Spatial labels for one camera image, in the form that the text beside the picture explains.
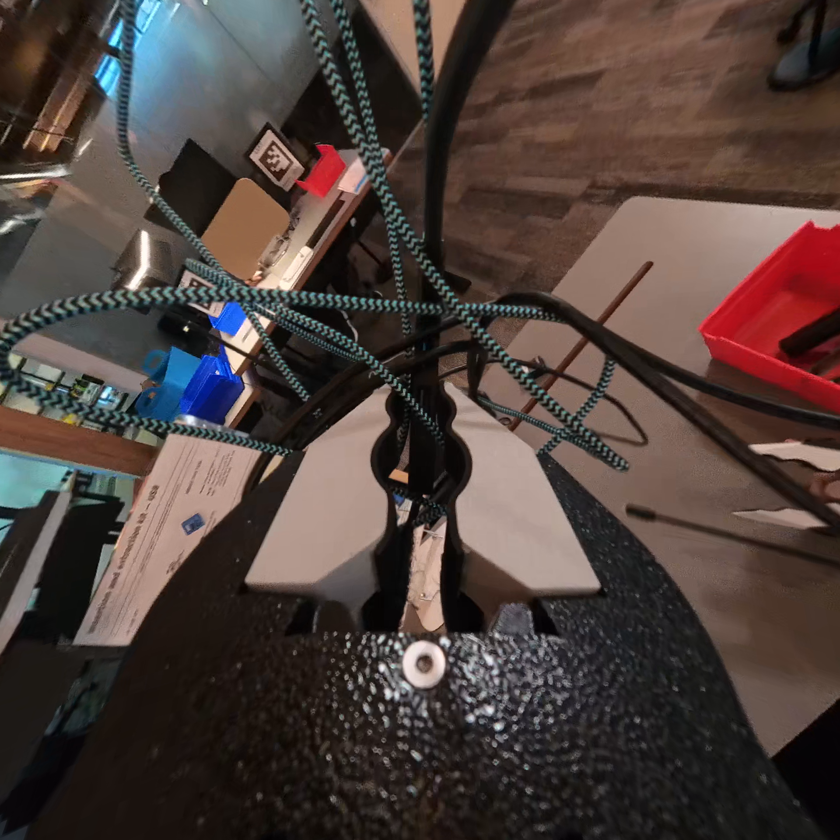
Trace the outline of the tan rounded board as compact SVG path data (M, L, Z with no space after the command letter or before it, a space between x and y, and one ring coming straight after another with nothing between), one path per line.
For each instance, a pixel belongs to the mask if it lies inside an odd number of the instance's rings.
M289 223L282 205L253 180L239 178L201 241L231 277L249 281L272 240L284 235Z

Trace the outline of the large blue bin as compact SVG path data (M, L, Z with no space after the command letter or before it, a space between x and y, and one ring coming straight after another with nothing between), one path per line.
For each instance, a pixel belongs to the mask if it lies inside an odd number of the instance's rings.
M217 356L206 354L184 390L180 413L224 426L228 412L244 389L242 378L234 373L224 349Z

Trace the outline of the dark-legged work table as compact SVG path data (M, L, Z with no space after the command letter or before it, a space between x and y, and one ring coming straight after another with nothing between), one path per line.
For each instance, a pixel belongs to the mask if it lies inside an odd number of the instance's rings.
M355 151L342 150L347 161ZM365 201L372 195L371 184L358 195L341 193L337 184L324 198L304 196L299 202L298 225L290 233L287 252L276 265L268 268L260 282L253 288L259 290L315 291L313 279L317 269L329 256L338 254L337 243L341 237L348 237L361 229L361 222L353 222ZM263 349L263 340L248 319L236 335L219 332L225 342L225 352L233 371L240 376L245 389L237 402L227 413L225 425L236 428L260 396L260 385L255 365Z

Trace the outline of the stainless steel trash can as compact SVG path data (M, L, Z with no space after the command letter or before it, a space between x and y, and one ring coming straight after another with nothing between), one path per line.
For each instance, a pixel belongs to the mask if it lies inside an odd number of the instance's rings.
M171 287L176 279L170 243L138 228L112 266L112 291Z

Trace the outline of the framed black-white marker sign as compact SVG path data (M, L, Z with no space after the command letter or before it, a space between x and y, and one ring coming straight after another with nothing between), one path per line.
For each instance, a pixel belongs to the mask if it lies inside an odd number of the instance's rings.
M305 158L270 122L259 129L245 158L270 184L286 193L298 186L307 171Z
M208 293L217 292L217 289L212 282L185 267L182 268L178 276L177 287L183 290L199 290L206 291ZM218 319L222 315L227 302L222 298L215 298L213 300L208 298L206 300L202 299L191 301L188 305L205 314L210 319Z

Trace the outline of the light blue container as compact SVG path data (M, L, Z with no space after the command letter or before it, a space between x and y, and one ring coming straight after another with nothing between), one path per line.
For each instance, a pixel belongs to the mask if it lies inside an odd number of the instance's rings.
M143 361L143 372L151 385L145 386L134 404L142 418L170 422L181 415L181 400L200 359L177 348L153 350Z

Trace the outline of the wood-edged side table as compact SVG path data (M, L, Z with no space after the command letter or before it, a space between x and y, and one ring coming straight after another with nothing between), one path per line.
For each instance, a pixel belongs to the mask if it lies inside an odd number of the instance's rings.
M155 446L5 406L1 407L1 449L130 478L145 477L159 454Z

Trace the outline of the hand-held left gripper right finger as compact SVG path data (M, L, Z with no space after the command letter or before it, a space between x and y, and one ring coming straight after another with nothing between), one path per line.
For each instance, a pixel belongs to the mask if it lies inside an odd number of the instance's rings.
M454 385L446 394L469 468L455 497L462 591L488 619L508 603L599 594L601 583L535 451Z

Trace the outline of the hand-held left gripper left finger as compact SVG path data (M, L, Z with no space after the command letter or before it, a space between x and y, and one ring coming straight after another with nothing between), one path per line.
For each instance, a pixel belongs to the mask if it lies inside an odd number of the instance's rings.
M383 386L311 443L245 577L251 591L401 617L410 539L390 485L402 400Z

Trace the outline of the large red plastic bin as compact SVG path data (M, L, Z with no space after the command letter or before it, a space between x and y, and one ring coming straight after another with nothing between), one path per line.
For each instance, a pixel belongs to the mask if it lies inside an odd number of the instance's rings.
M699 326L710 356L838 413L838 384L781 348L788 336L838 309L838 257L839 226L800 226Z

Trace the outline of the small red bin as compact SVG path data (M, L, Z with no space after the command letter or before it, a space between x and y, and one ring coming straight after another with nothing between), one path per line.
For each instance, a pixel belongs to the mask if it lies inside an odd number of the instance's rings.
M329 143L317 143L316 150L318 159L305 178L295 181L295 186L317 198L324 198L340 180L348 165L340 152Z

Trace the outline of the black usb hub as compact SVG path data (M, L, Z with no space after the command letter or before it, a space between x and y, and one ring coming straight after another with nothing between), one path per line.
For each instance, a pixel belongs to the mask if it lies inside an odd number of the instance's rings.
M799 328L779 343L780 351L790 358L799 358L820 347L826 341L833 340L839 334L838 311Z

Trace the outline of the instruction sign stand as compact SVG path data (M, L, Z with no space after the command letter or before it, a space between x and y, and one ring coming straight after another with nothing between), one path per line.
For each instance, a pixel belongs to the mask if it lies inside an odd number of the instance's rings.
M73 644L126 647L200 542L233 510L260 453L169 436L122 528Z

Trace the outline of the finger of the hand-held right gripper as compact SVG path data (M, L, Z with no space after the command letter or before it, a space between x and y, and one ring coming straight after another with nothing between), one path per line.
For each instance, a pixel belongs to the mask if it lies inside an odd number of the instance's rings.
M756 455L781 463L809 466L816 472L835 473L839 470L839 443L836 441L785 440L779 443L751 444L749 449Z
M752 509L733 512L733 516L744 521L769 524L794 530L823 530L832 528L812 512L792 507L779 509Z

